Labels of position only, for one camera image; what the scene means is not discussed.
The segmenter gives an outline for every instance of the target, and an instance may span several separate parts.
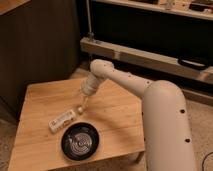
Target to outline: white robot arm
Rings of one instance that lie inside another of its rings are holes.
[[[196,171],[186,102],[180,88],[168,81],[151,81],[94,60],[82,84],[85,95],[96,93],[110,79],[142,99],[146,163],[149,171]]]

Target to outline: wooden table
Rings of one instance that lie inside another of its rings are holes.
[[[90,98],[85,113],[73,122],[88,122],[97,128],[100,135],[97,151],[83,161],[64,157],[60,142],[66,129],[52,134],[48,123],[81,104],[78,90],[83,80],[28,86],[9,171],[51,170],[144,151],[141,101],[107,80]]]
[[[30,0],[0,0],[0,15],[20,6]]]

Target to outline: cable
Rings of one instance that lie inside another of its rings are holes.
[[[205,171],[205,161],[206,161],[206,159],[207,159],[211,154],[213,154],[213,152],[210,152],[210,153],[206,154],[206,156],[203,158],[203,161],[202,161],[202,171]]]

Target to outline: table leg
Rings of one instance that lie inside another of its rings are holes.
[[[135,160],[135,162],[136,162],[137,164],[140,163],[140,161],[141,161],[141,159],[143,158],[144,154],[145,154],[144,151],[138,153],[138,156],[137,156],[137,158],[136,158],[136,160]]]

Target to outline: tile floor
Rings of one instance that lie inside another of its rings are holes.
[[[87,71],[78,68],[71,78],[82,77]],[[189,121],[192,128],[198,171],[201,171],[203,157],[213,151],[213,106],[187,100]],[[13,147],[17,127],[0,120],[0,171],[6,171]],[[137,154],[98,161],[60,171],[146,171],[145,160],[134,163]],[[213,170],[213,155],[205,163],[205,171]]]

